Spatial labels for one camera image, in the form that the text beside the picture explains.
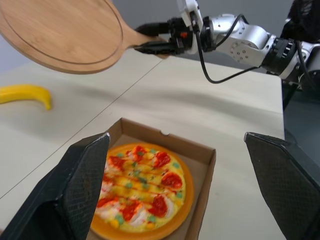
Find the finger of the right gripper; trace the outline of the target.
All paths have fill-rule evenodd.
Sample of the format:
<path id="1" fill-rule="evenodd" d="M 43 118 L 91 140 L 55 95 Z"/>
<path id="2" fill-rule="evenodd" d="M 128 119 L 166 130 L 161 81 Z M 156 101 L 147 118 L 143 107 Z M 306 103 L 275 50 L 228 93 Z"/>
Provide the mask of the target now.
<path id="1" fill-rule="evenodd" d="M 135 31 L 146 36 L 157 37 L 159 35 L 169 34 L 170 27 L 167 22 L 153 22 L 140 25 Z"/>
<path id="2" fill-rule="evenodd" d="M 170 55 L 173 53 L 172 45 L 162 41 L 149 41 L 142 45 L 135 46 L 133 49 L 148 55 Z"/>

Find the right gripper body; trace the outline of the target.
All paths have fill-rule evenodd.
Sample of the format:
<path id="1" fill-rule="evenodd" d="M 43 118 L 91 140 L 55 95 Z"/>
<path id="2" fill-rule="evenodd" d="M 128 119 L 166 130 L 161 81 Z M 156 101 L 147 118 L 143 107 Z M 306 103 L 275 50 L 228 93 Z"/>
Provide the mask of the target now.
<path id="1" fill-rule="evenodd" d="M 169 43 L 174 55 L 197 53 L 197 40 L 191 26 L 186 26 L 182 18 L 171 18 L 167 21 L 170 33 Z"/>

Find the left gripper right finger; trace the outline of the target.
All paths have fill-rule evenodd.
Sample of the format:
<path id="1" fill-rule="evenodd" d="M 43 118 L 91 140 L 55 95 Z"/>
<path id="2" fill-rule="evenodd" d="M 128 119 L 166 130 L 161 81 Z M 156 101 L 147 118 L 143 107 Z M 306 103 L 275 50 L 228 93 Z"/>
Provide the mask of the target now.
<path id="1" fill-rule="evenodd" d="M 320 167 L 293 142 L 244 136 L 260 192 L 287 240 L 320 238 Z"/>

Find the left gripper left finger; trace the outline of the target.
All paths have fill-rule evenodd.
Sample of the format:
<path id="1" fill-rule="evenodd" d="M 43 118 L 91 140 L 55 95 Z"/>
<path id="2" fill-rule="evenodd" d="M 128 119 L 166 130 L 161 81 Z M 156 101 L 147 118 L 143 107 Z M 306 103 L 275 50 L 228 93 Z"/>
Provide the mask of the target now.
<path id="1" fill-rule="evenodd" d="M 33 188 L 2 240 L 84 240 L 100 196 L 108 133 L 72 144 L 59 163 Z"/>

